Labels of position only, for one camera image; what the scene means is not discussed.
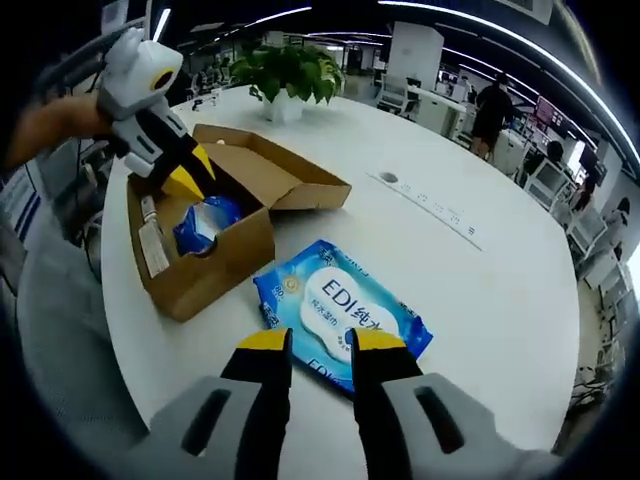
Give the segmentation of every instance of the white table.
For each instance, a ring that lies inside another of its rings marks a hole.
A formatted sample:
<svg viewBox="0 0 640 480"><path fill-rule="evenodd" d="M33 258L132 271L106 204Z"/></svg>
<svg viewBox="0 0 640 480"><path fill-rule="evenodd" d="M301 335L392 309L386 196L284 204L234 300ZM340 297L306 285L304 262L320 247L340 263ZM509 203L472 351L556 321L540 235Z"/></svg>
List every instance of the white table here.
<svg viewBox="0 0 640 480"><path fill-rule="evenodd" d="M568 406L578 356L578 300L562 229L485 162L438 135L342 98L309 105L285 127L262 119L246 89L217 107L176 111L196 123L268 137L353 185L341 210L291 212L275 223L276 261L318 238L350 253L417 311L435 338L420 358L495 413L519 447L550 449ZM483 235L483 251L369 177L410 178ZM103 221L102 277L109 329L143 420L202 375L218 375L236 344L264 328L250 279L186 324L159 316L134 265L126 169L112 173ZM352 405L294 370L280 478L366 478Z"/></svg>

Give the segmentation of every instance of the potted plant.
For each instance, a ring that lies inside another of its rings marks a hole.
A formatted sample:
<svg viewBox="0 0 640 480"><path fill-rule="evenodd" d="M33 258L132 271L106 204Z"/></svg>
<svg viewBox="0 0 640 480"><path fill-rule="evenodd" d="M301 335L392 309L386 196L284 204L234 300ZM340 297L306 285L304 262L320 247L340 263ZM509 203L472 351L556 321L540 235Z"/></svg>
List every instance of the potted plant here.
<svg viewBox="0 0 640 480"><path fill-rule="evenodd" d="M251 85L249 95L263 101L267 119L278 123L299 119L311 95L316 104L329 103L342 87L333 58L311 46L262 45L235 62L231 76Z"/></svg>

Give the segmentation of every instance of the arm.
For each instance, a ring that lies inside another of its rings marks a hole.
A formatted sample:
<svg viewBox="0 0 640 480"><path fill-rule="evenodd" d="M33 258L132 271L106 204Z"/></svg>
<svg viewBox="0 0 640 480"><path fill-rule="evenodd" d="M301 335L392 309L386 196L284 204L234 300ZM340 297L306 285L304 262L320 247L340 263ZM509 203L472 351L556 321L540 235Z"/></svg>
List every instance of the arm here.
<svg viewBox="0 0 640 480"><path fill-rule="evenodd" d="M489 91L489 87L485 87L476 97L476 105L478 107L482 107L482 104L487 99L487 92Z"/></svg>
<svg viewBox="0 0 640 480"><path fill-rule="evenodd" d="M17 168L43 149L72 137L111 133L109 121L98 113L93 96L63 97L47 105L32 106L20 115L3 169Z"/></svg>
<svg viewBox="0 0 640 480"><path fill-rule="evenodd" d="M509 124L513 120L513 103L511 103L511 99L508 99L507 103L507 111L504 114L505 123Z"/></svg>

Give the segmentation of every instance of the black shirt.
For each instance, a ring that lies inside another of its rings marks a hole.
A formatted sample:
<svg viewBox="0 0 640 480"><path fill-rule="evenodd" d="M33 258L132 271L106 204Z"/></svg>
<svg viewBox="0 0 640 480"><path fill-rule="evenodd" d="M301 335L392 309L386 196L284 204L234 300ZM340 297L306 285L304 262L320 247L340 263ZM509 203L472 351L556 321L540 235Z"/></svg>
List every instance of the black shirt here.
<svg viewBox="0 0 640 480"><path fill-rule="evenodd" d="M509 123L513 119L511 98L497 84L482 90L476 104L479 107L476 122L485 130L499 132L504 122Z"/></svg>

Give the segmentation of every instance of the box flap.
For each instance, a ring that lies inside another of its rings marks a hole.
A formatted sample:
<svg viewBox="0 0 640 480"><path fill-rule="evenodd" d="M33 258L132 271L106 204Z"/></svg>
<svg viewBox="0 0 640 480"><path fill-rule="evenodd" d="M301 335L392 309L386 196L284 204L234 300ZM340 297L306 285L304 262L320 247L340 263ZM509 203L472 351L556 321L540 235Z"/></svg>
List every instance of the box flap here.
<svg viewBox="0 0 640 480"><path fill-rule="evenodd" d="M339 208L351 191L340 178L255 133L198 124L193 136L213 163L270 209Z"/></svg>
<svg viewBox="0 0 640 480"><path fill-rule="evenodd" d="M302 182L256 152L235 145L203 144L213 163L235 178L266 207Z"/></svg>

